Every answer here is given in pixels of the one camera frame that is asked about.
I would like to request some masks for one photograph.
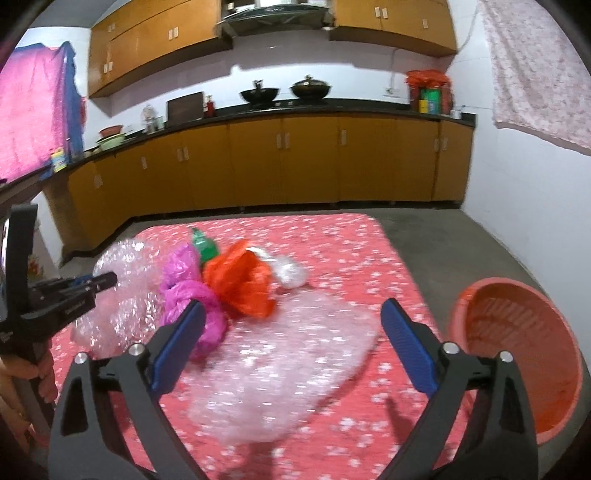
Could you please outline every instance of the plastic container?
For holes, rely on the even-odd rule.
[[[108,150],[110,148],[115,148],[120,146],[125,141],[125,134],[118,134],[113,135],[111,137],[102,138],[97,142],[97,145],[100,147],[102,151]]]
[[[507,278],[486,278],[456,302],[449,338],[473,355],[510,351],[534,414],[538,445],[571,418],[583,382],[581,354],[568,324],[537,290]]]

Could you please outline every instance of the black countertop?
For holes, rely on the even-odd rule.
[[[152,138],[180,132],[188,128],[205,127],[206,125],[215,125],[219,123],[257,118],[268,115],[281,115],[285,113],[377,113],[392,116],[403,116],[408,118],[418,118],[422,120],[439,122],[447,120],[467,127],[476,126],[476,115],[473,113],[463,113],[462,119],[457,120],[448,116],[429,115],[427,113],[413,112],[407,103],[380,102],[378,100],[354,100],[329,98],[317,103],[304,103],[301,100],[279,100],[273,102],[269,108],[252,108],[247,103],[243,105],[229,106],[216,110],[216,116],[213,118],[202,118],[192,122],[186,122],[180,125],[166,126],[153,134],[144,134],[137,132],[128,137],[125,142],[116,148],[111,148],[104,152],[92,154],[70,167],[77,167],[90,160],[100,160],[101,158],[111,156],[134,145],[148,141]]]

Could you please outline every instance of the red plastic bag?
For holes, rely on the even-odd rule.
[[[452,81],[439,70],[410,70],[407,72],[406,83],[417,88],[441,88]]]
[[[267,318],[275,308],[271,298],[271,267],[247,251],[248,240],[240,240],[228,251],[205,264],[204,282],[224,303],[255,318]]]

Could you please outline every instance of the wooden cabinet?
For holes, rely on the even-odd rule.
[[[439,125],[427,120],[397,119],[396,130],[395,200],[429,202],[439,149]]]
[[[68,191],[78,222],[86,235],[88,250],[93,250],[115,230],[105,200],[103,181],[94,162],[82,165],[69,175]]]
[[[452,16],[447,4],[435,0],[415,0],[420,16],[420,38],[436,45],[457,49]]]
[[[334,0],[331,40],[360,41],[443,57],[457,50],[445,0]]]
[[[336,25],[339,27],[381,30],[381,12],[378,0],[337,0],[334,2]]]
[[[238,205],[228,128],[214,125],[181,133],[183,158],[197,210]]]
[[[220,0],[125,4],[92,29],[89,96],[109,96],[175,64],[232,48],[230,39],[214,34],[220,13]]]
[[[283,119],[282,185],[287,203],[339,201],[336,116]]]
[[[339,129],[339,199],[397,200],[396,120],[341,115]]]
[[[433,200],[461,202],[466,193],[474,130],[447,121],[441,122],[440,128],[440,151]]]
[[[149,140],[144,151],[151,213],[194,210],[180,134]]]
[[[96,168],[103,181],[105,200],[115,228],[132,217],[153,213],[144,145],[98,160]]]
[[[132,28],[109,43],[107,83],[139,66],[139,31]]]
[[[231,123],[230,154],[238,205],[285,203],[281,118]]]

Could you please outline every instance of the range hood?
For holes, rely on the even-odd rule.
[[[331,26],[333,21],[334,17],[326,7],[282,4],[228,15],[217,27],[220,33],[234,38],[285,30],[319,30]]]

